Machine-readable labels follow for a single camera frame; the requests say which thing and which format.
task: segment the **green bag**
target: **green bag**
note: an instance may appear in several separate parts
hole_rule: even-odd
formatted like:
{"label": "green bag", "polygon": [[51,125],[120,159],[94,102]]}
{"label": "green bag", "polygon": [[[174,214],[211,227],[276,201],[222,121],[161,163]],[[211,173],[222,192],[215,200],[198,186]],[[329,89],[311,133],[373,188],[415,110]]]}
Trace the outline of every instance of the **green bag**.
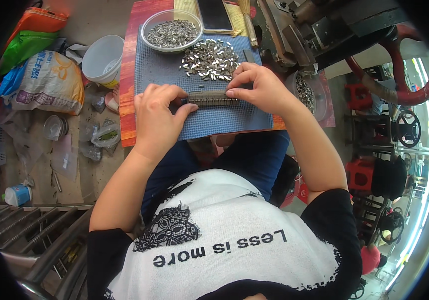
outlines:
{"label": "green bag", "polygon": [[7,74],[13,67],[51,45],[58,32],[36,32],[21,30],[7,46],[0,61],[0,75]]}

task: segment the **blue mat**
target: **blue mat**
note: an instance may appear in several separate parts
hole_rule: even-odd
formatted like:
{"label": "blue mat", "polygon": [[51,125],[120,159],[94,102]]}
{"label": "blue mat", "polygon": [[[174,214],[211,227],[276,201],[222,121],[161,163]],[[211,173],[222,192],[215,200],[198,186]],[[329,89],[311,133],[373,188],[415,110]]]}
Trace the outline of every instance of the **blue mat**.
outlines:
{"label": "blue mat", "polygon": [[[224,42],[230,42],[239,56],[238,62],[240,63],[246,61],[243,49],[251,49],[255,62],[261,65],[259,51],[252,50],[246,36],[232,38],[225,34],[203,34],[202,39],[221,39]],[[139,39],[136,45],[135,93],[142,93],[150,83],[177,85],[188,93],[226,88],[228,81],[203,81],[200,76],[195,75],[188,77],[183,69],[179,69],[183,56],[184,52],[178,54],[157,52]],[[178,141],[244,130],[271,129],[272,127],[273,116],[271,114],[241,100],[236,106],[204,107],[191,113],[186,119]]]}

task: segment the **person in red shirt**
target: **person in red shirt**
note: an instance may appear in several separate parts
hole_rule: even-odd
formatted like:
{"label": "person in red shirt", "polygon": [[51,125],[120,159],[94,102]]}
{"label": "person in red shirt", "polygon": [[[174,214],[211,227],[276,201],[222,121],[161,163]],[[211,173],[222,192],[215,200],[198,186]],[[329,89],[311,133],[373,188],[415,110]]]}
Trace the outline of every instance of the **person in red shirt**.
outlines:
{"label": "person in red shirt", "polygon": [[388,258],[381,254],[374,244],[361,248],[361,259],[363,261],[362,275],[371,273],[375,268],[383,267],[388,261]]}

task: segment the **red table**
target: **red table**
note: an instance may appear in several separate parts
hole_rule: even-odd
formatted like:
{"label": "red table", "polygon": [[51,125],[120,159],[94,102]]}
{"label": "red table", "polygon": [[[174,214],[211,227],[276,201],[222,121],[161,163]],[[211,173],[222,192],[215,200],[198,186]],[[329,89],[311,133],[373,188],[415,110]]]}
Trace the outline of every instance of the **red table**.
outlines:
{"label": "red table", "polygon": [[[121,125],[121,144],[123,147],[133,146],[136,143],[134,118],[134,62],[136,59],[139,26],[157,12],[173,9],[173,7],[173,0],[144,0],[135,2],[131,9],[131,15],[126,29],[119,83],[119,123]],[[325,87],[328,101],[326,111],[328,117],[319,122],[319,124],[321,127],[334,127],[335,116],[333,113],[333,104],[331,102],[331,93],[324,72],[321,73],[320,79]],[[281,117],[273,115],[273,121],[273,130],[285,129],[285,124]]]}

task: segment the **brush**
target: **brush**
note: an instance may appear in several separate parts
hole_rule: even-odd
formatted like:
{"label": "brush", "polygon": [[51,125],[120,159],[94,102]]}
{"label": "brush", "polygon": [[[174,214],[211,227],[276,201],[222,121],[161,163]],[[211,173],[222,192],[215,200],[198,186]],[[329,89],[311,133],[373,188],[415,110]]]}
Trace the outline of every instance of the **brush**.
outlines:
{"label": "brush", "polygon": [[238,0],[239,8],[243,13],[243,17],[245,20],[247,36],[249,38],[249,42],[251,43],[251,47],[258,48],[258,41],[256,40],[256,33],[254,32],[253,22],[250,17],[250,0]]}

